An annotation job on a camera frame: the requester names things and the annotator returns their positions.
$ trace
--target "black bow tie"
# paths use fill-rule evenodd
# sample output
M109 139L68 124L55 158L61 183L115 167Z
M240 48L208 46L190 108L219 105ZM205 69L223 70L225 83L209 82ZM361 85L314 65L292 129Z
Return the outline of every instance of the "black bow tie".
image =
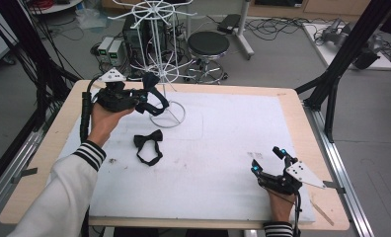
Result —
M158 154L157 157L153 158L151 161L147 162L145 160L143 160L140 155L139 155L139 152L141 151L141 149L143 148L144 146L144 143L148 140L154 140L155 141L155 151L156 153ZM155 165L156 163L158 163L158 161L162 158L162 152L159 150L159 145L158 145L158 141L162 141L163 140L163 134L162 134L162 131L160 129L157 129L156 131L152 132L150 135L147 135L147 136L144 136L144 135L134 135L134 138L133 138L133 142L134 142L134 145L138 148L137 150L137 157L140 159L140 161L148 166L153 166Z

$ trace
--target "human hand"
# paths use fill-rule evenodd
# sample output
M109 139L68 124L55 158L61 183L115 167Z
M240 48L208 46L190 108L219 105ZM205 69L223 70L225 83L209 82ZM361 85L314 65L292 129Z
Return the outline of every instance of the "human hand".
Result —
M113 113L104 109L100 104L95 103L92 109L92 128L88 135L88 140L103 147L104 143L110 138L110 134L118 125L118 121L131 114L134 108L125 111Z
M267 192L269 193L270 197L273 221L288 222L296 196L282 195L269 189L267 189Z

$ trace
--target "gray floor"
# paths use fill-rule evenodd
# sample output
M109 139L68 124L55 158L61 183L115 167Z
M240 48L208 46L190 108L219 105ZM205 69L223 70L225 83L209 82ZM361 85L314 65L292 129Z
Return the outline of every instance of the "gray floor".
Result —
M53 24L72 20L72 12L52 16ZM208 18L194 21L195 27ZM115 36L121 22L110 22L106 29L84 30L72 23L63 26L55 38L59 50L84 78L99 72L90 48L104 36ZM214 29L214 24L206 24ZM255 55L246 56L234 37L229 53L219 62L229 74L221 86L296 88L321 75L325 64L302 31L281 34L264 41L250 32L246 39ZM386 40L391 36L383 34ZM310 92L301 94L305 99ZM0 65L0 156L34 110L35 88L19 65ZM391 71L353 71L345 73L339 85L334 123L334 138L352 184L375 236L391 236ZM13 226L0 224L0 236ZM172 230L164 236L183 236ZM232 231L241 236L241 231ZM353 228L343 232L303 231L302 236L356 236Z

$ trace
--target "white board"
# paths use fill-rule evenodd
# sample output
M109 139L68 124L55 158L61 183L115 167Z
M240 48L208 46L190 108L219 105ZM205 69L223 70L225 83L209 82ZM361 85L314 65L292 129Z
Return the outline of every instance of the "white board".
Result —
M148 113L122 118L104 146L108 156L99 171L90 215L270 220L267 192L250 169L254 157L265 172L282 174L283 162L273 154L274 146L295 156L278 98L179 92L167 97L182 104L187 114L179 126L161 128L164 157L153 167L136 157L133 136L159 128ZM153 97L149 102L157 104ZM60 157L79 144L78 119ZM153 158L153 142L140 154ZM300 193L300 222L312 222L306 188Z
M331 64L332 60L334 60L335 55L338 52L338 48L332 42L324 42L322 45L317 45L315 43L315 39L313 35L316 31L322 33L323 29L328 28L330 25L326 24L303 24L303 28L305 29L306 35L311 40L312 44L315 46L316 50L319 53L319 56L325 62L327 66ZM388 71L391 70L391 62L381 53L378 52L377 55L380 57L376 61L373 62L369 67L365 70L380 70L380 71ZM353 65L350 65L349 69L356 69Z

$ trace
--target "stool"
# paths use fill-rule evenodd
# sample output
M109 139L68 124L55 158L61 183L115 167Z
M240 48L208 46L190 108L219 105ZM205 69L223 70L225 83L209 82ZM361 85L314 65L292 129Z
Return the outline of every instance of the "stool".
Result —
M186 81L193 79L196 83L220 84L220 80L227 79L223 67L213 61L224 56L229 48L229 40L225 36L216 32L198 32L189 37L187 44L195 59L186 70L189 76Z

